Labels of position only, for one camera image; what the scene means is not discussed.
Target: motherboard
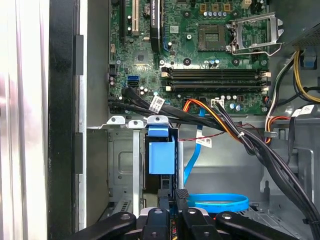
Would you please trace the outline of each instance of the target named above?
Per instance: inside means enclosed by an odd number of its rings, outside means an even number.
[[[132,87],[149,103],[159,96],[179,109],[194,98],[219,103],[229,114],[268,111],[268,56],[252,54],[259,48],[230,51],[233,21],[265,14],[264,1],[111,0],[110,9],[110,98],[129,104],[122,88]],[[267,20],[244,24],[241,39],[243,46],[266,42]]]

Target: cable tie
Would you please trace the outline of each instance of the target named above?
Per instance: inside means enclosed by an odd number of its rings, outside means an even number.
[[[316,225],[316,224],[320,224],[320,220],[316,220],[316,221],[311,221],[309,219],[302,219],[304,224],[308,224],[308,225]]]
[[[238,137],[238,139],[239,138],[241,138],[242,136],[244,136],[245,135],[245,133],[242,131],[242,132],[240,132],[240,134],[237,136]]]

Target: white connector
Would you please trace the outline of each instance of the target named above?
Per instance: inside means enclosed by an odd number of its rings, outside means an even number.
[[[251,4],[252,4],[252,0],[243,0],[241,6],[243,9],[248,9]]]
[[[132,0],[132,34],[139,35],[139,0]]]

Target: green circuit board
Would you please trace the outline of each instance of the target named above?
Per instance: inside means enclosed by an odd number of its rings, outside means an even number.
[[[133,0],[125,0],[125,15],[132,16]],[[180,0],[163,0],[163,28],[162,28],[162,50],[160,54],[152,51],[150,37],[150,17],[146,17],[145,7],[150,4],[148,0],[139,0],[139,31],[138,35],[127,32],[127,27],[131,24],[125,22],[125,40],[120,41],[120,7],[118,5],[110,6],[110,59],[109,63],[116,66],[117,75],[114,77],[114,84],[109,86],[109,96],[113,98],[122,97],[122,88],[127,85],[128,76],[139,76],[139,83],[136,86],[136,92],[142,98],[150,102],[154,95],[165,99],[166,104],[174,107],[183,108],[186,98],[207,98],[210,103],[212,100],[218,100],[223,97],[224,108],[229,114],[266,114],[264,98],[266,92],[197,92],[192,89],[190,92],[170,92],[166,91],[162,85],[161,68],[168,67],[173,69],[208,69],[211,60],[219,59],[219,69],[260,69],[268,70],[268,56],[260,54],[258,56],[240,55],[235,58],[231,53],[226,52],[221,45],[216,44],[220,41],[221,35],[205,34],[205,37],[215,45],[215,50],[206,51],[200,48],[200,31],[208,26],[221,26],[224,31],[223,44],[226,45],[231,39],[225,26],[232,19],[246,18],[252,16],[249,9],[242,8],[242,0],[203,0],[196,1],[194,7],[191,7],[189,0],[181,2]],[[205,16],[205,12],[213,12],[217,16]],[[268,27],[265,21],[259,21],[245,25],[242,32],[244,45],[251,43],[263,43],[267,40]],[[191,64],[186,66],[185,59],[190,59]],[[119,108],[110,109],[111,113],[119,114],[123,110]],[[191,113],[198,113],[198,109],[193,106]]]

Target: blue plastic bracket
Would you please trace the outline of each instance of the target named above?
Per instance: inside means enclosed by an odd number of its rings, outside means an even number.
[[[175,138],[169,142],[149,142],[149,174],[175,174]]]
[[[169,137],[169,128],[167,125],[150,125],[148,128],[148,137]]]

